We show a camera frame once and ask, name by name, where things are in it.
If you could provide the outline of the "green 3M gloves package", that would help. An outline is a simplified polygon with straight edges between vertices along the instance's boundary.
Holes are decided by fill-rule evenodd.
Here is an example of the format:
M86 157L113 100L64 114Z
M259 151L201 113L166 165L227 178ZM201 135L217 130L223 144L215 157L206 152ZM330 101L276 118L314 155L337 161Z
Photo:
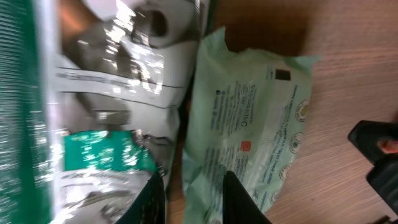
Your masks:
M1 222L116 223L166 190L202 0L1 1Z

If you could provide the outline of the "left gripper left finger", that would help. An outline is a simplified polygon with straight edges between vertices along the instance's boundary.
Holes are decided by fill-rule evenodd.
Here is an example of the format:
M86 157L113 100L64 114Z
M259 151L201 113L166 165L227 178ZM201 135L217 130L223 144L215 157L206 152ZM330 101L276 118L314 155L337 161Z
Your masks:
M116 224L165 224L165 190L156 172Z

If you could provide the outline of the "light teal small packet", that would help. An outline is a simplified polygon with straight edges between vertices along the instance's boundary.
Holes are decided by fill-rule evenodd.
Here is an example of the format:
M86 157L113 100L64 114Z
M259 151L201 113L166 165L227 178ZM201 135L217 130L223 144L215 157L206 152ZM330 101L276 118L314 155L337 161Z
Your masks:
M227 171L266 213L303 141L318 57L232 52L225 33L208 35L198 50L182 154L184 223L221 223Z

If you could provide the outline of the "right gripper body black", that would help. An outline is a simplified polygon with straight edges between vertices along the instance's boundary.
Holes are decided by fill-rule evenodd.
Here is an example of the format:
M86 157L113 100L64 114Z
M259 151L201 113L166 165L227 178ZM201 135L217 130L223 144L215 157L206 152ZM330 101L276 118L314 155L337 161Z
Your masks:
M362 120L348 134L348 140L373 165L366 176L369 185L397 212L397 153L386 153L380 140L397 140L397 124Z

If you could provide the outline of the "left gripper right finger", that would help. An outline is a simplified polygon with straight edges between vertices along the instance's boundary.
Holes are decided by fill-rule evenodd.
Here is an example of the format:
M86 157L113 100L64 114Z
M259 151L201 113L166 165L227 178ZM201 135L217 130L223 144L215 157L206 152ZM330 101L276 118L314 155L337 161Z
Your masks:
M223 177L223 224L272 224L232 171Z

